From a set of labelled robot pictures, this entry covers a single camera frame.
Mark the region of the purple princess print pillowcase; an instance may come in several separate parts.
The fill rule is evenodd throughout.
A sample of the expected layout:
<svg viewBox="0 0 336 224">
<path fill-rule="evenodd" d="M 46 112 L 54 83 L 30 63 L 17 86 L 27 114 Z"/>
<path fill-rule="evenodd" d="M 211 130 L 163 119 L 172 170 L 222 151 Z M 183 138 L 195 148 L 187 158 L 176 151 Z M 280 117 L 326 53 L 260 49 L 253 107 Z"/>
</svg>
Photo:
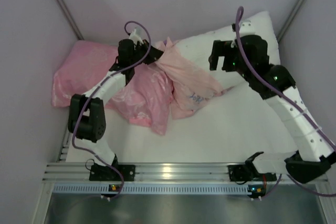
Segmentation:
<svg viewBox="0 0 336 224">
<path fill-rule="evenodd" d="M 155 62 L 173 82 L 172 119 L 183 119 L 205 107 L 213 97 L 220 97 L 225 89 L 210 75 L 190 60 L 181 56 L 178 48 L 168 38 L 155 43 L 163 55 Z"/>
</svg>

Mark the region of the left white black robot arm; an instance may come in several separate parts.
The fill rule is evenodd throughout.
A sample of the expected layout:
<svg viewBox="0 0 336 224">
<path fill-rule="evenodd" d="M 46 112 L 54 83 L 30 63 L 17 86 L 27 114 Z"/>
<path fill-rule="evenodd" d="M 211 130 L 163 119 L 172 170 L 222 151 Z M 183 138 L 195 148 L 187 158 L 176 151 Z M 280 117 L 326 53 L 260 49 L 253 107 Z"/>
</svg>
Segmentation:
<svg viewBox="0 0 336 224">
<path fill-rule="evenodd" d="M 115 62 L 93 88 L 83 94 L 74 94 L 70 100 L 68 131 L 72 133 L 72 146 L 93 156 L 99 166 L 118 173 L 118 158 L 104 137 L 106 131 L 106 103 L 132 80 L 135 67 L 152 64 L 160 59 L 163 51 L 150 41 L 134 42 L 123 39 L 118 45 Z"/>
</svg>

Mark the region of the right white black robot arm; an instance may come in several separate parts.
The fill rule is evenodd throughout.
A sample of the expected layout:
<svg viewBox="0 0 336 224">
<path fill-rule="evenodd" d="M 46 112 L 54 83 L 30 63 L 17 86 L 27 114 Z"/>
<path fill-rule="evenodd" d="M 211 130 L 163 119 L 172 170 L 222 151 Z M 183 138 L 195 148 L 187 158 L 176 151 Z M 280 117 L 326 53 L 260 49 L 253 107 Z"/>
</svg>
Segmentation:
<svg viewBox="0 0 336 224">
<path fill-rule="evenodd" d="M 335 146 L 325 140 L 302 101 L 296 83 L 282 65 L 270 63 L 268 44 L 260 36 L 246 35 L 233 41 L 213 42 L 209 69 L 237 72 L 249 87 L 275 111 L 297 146 L 295 152 L 257 152 L 245 161 L 254 177 L 266 173 L 288 174 L 306 184 L 325 174 L 335 164 Z"/>
</svg>

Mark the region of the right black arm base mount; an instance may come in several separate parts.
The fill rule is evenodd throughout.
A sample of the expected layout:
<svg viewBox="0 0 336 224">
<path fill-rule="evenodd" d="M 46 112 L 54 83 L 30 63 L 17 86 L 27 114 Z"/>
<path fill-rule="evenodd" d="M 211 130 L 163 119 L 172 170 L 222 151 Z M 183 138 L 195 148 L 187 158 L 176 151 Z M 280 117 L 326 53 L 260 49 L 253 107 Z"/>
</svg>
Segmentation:
<svg viewBox="0 0 336 224">
<path fill-rule="evenodd" d="M 255 170 L 246 165 L 229 165 L 228 174 L 230 181 L 235 182 L 238 185 L 252 182 L 260 177 Z"/>
</svg>

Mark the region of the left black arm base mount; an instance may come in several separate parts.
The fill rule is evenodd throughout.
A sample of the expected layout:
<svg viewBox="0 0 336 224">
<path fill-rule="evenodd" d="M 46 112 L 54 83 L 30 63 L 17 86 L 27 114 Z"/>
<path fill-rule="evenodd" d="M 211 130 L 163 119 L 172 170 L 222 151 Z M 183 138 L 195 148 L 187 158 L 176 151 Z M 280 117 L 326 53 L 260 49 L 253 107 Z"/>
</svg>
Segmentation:
<svg viewBox="0 0 336 224">
<path fill-rule="evenodd" d="M 135 177 L 135 165 L 119 165 L 118 171 L 125 182 L 133 182 Z M 93 164 L 90 168 L 89 180 L 92 182 L 121 181 L 120 175 L 107 166 Z"/>
</svg>

